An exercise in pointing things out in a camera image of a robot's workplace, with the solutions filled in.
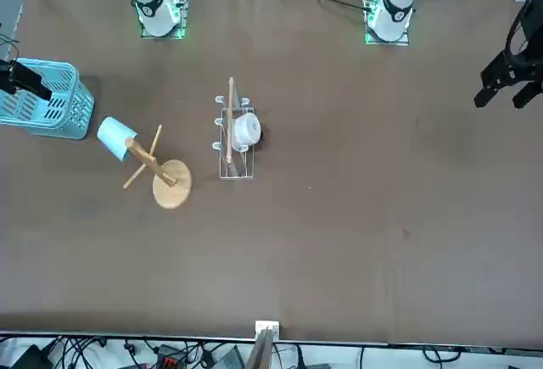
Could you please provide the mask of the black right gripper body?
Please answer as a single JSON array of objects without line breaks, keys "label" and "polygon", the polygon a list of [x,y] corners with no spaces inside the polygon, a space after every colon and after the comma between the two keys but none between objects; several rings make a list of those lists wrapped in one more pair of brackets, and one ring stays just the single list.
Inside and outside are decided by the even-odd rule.
[{"label": "black right gripper body", "polygon": [[11,80],[11,69],[11,63],[2,59],[0,63],[0,88],[4,92],[14,91],[14,85]]}]

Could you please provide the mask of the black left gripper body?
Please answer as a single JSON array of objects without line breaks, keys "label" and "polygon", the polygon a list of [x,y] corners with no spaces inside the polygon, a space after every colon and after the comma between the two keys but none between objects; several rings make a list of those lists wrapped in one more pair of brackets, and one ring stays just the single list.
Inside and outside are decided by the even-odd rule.
[{"label": "black left gripper body", "polygon": [[[527,44],[520,53],[513,54],[511,43],[519,26]],[[526,0],[518,11],[507,34],[507,59],[516,67],[542,64],[542,0]]]}]

